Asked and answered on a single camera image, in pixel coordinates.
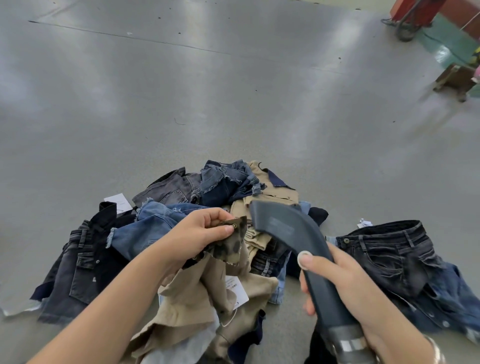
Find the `bracelet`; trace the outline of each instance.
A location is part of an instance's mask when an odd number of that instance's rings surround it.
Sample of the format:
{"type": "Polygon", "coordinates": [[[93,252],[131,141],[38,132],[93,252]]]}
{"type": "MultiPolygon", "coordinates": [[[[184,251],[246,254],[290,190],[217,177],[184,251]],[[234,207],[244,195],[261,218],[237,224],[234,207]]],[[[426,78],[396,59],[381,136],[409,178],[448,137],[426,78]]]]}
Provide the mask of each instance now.
{"type": "Polygon", "coordinates": [[[440,348],[438,347],[437,343],[432,338],[429,338],[426,335],[425,337],[430,342],[430,344],[432,344],[433,350],[435,351],[435,358],[433,360],[433,364],[446,364],[445,357],[440,351],[440,348]]]}

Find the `forearm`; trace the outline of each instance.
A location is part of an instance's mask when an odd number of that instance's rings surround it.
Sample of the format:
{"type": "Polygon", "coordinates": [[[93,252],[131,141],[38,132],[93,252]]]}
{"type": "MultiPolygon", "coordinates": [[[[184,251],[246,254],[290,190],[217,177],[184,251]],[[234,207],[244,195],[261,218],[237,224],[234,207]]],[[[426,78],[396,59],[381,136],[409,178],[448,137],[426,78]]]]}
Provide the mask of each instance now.
{"type": "Polygon", "coordinates": [[[170,269],[159,243],[132,260],[29,364],[118,363],[170,269]]]}
{"type": "Polygon", "coordinates": [[[376,344],[384,364],[433,364],[432,344],[400,311],[385,322],[376,344]]]}

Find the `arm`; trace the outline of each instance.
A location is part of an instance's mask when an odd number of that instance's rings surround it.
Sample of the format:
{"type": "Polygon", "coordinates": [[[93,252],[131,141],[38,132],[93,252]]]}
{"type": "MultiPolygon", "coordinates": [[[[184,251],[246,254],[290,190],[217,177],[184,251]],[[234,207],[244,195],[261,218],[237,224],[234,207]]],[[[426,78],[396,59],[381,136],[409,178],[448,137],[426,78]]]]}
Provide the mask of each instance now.
{"type": "Polygon", "coordinates": [[[132,260],[103,292],[28,364],[118,363],[163,278],[205,246],[233,232],[220,208],[189,214],[132,260]]]}
{"type": "MultiPolygon", "coordinates": [[[[384,364],[433,364],[432,344],[395,307],[357,261],[329,244],[335,263],[320,256],[302,255],[300,262],[311,272],[330,280],[340,298],[360,322],[367,341],[384,364]]],[[[301,288],[308,293],[303,273],[301,288]]],[[[315,308],[309,297],[309,315],[315,308]]]]}

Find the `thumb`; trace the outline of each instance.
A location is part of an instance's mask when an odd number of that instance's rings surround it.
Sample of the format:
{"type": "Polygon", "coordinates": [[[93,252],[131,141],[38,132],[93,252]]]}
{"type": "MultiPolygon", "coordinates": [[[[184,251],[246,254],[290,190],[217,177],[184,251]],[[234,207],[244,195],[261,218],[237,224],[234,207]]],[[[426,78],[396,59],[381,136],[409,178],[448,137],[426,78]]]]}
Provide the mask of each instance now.
{"type": "Polygon", "coordinates": [[[327,278],[335,285],[340,283],[342,277],[345,275],[343,268],[323,256],[303,254],[299,260],[302,266],[307,268],[308,271],[327,278]]]}
{"type": "Polygon", "coordinates": [[[232,225],[216,226],[204,230],[205,244],[210,244],[218,240],[228,238],[234,231],[232,225]]]}

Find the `hand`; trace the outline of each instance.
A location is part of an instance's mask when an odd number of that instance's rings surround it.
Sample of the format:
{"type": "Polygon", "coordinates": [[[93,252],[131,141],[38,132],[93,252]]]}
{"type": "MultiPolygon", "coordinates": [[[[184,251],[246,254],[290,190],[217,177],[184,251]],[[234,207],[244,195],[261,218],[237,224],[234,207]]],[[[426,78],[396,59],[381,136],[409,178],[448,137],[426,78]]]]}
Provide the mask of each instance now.
{"type": "MultiPolygon", "coordinates": [[[[370,345],[373,347],[380,345],[379,337],[386,321],[401,313],[353,257],[330,243],[328,248],[335,263],[321,256],[302,255],[301,264],[335,284],[341,300],[360,322],[370,345]]],[[[300,283],[302,292],[308,293],[303,271],[300,283]]],[[[309,315],[315,314],[310,296],[304,308],[309,315]]]]}
{"type": "Polygon", "coordinates": [[[188,214],[168,234],[152,246],[161,246],[169,259],[182,266],[198,255],[208,244],[225,239],[233,233],[233,226],[217,226],[234,217],[219,207],[196,210],[188,214]]]}

